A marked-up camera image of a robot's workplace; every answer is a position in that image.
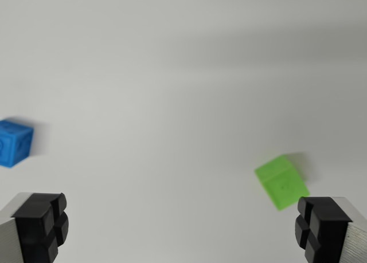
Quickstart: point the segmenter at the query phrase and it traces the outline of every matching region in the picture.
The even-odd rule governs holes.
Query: black rubber pad
[[[348,223],[352,220],[330,197],[301,197],[296,219],[298,245],[309,263],[338,263]]]
[[[68,235],[64,194],[32,194],[14,213],[24,263],[52,263]]]

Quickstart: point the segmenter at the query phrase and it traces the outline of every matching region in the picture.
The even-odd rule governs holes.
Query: cube
[[[13,167],[29,156],[33,128],[0,121],[0,165]]]
[[[310,193],[296,168],[281,155],[255,170],[255,174],[278,210],[296,203]]]

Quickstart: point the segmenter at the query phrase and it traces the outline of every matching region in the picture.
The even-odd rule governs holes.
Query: blue cube
[[[0,165],[13,167],[29,156],[33,128],[0,121]]]

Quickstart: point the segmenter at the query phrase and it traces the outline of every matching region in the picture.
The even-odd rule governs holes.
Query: white background
[[[63,192],[59,263],[306,262],[292,154],[365,215],[367,0],[0,0],[0,115],[35,126],[0,205]]]

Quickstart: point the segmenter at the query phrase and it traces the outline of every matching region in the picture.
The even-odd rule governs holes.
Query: green cube
[[[255,170],[257,177],[278,210],[310,193],[297,170],[285,155],[279,156]]]

